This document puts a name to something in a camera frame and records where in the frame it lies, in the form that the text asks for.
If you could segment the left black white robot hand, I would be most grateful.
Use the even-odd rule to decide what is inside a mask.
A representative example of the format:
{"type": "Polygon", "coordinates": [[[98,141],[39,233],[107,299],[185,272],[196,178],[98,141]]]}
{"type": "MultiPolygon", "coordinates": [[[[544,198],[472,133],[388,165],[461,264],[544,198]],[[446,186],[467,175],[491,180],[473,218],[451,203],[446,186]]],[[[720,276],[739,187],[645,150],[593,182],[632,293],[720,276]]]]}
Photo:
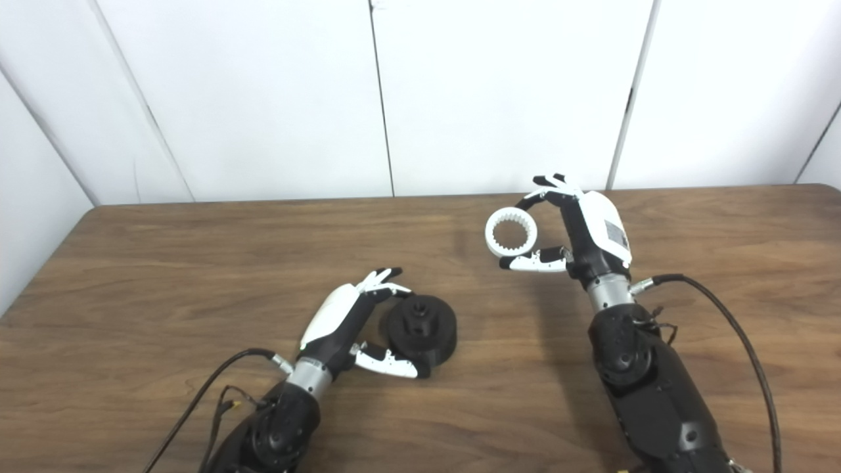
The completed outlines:
{"type": "Polygon", "coordinates": [[[394,377],[429,378],[430,367],[397,354],[393,348],[357,342],[376,305],[414,294],[392,282],[401,273],[401,267],[381,267],[357,284],[347,282],[333,290],[304,331],[298,357],[318,362],[333,379],[354,366],[394,377]]]}

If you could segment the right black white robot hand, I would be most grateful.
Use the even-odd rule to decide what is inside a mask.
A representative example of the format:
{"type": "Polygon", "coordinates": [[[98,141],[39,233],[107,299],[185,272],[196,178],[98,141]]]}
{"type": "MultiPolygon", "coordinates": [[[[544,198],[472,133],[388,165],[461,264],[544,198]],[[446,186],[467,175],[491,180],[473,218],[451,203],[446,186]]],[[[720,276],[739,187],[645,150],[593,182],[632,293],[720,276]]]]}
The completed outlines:
{"type": "Polygon", "coordinates": [[[515,206],[496,210],[486,222],[486,244],[499,258],[499,266],[511,271],[568,273],[584,288],[608,275],[629,280],[633,261],[627,231],[615,204],[597,191],[583,191],[570,177],[556,173],[534,177],[537,189],[522,197],[515,206]],[[539,230],[529,210],[547,202],[559,209],[570,246],[534,249],[539,230]],[[507,248],[495,236],[504,222],[518,224],[526,241],[507,248]]]}

